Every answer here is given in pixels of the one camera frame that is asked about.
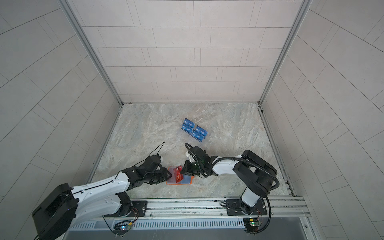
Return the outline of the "orange card holder wallet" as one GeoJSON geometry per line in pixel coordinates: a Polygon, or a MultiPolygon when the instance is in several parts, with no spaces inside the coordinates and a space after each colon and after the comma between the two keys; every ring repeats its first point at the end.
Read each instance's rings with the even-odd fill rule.
{"type": "Polygon", "coordinates": [[[168,171],[172,176],[166,181],[167,185],[191,185],[194,177],[183,175],[182,166],[169,167],[168,171]]]}

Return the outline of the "clear acrylic card display stand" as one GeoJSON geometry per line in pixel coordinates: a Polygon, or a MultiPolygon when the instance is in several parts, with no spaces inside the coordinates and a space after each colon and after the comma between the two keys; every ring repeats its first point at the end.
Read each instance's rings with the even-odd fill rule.
{"type": "Polygon", "coordinates": [[[187,118],[182,119],[178,129],[183,143],[192,147],[208,148],[208,132],[193,121],[187,118]]]}

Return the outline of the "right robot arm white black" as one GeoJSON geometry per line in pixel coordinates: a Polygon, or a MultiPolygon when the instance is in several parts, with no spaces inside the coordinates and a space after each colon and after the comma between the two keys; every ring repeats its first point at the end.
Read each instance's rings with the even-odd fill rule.
{"type": "Polygon", "coordinates": [[[186,143],[187,157],[181,173],[188,176],[207,178],[224,174],[237,175],[247,186],[243,192],[237,211],[251,215],[256,204],[267,198],[271,190],[280,186],[277,170],[250,150],[236,157],[210,157],[200,147],[186,143]]]}

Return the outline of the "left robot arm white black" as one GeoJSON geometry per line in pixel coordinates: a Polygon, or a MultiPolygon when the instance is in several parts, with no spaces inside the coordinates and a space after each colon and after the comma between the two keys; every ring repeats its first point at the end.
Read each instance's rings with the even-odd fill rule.
{"type": "Polygon", "coordinates": [[[57,186],[33,211],[38,240],[55,240],[70,227],[105,215],[125,217],[133,212],[127,192],[142,184],[166,182],[172,174],[161,165],[161,156],[147,157],[140,166],[119,171],[98,182],[57,186]]]}

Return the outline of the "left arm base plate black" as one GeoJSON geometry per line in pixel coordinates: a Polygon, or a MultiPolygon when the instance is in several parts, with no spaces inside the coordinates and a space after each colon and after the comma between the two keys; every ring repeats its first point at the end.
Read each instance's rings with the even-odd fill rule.
{"type": "Polygon", "coordinates": [[[147,201],[132,201],[130,204],[123,204],[116,213],[104,215],[106,218],[133,218],[144,217],[147,210],[147,201]]]}

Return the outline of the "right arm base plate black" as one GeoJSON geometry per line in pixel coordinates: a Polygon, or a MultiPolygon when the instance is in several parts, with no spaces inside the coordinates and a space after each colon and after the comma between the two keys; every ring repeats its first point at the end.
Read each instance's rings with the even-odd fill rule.
{"type": "Polygon", "coordinates": [[[267,205],[263,199],[259,199],[253,207],[248,206],[242,200],[227,199],[221,203],[226,208],[228,216],[266,216],[267,205]]]}

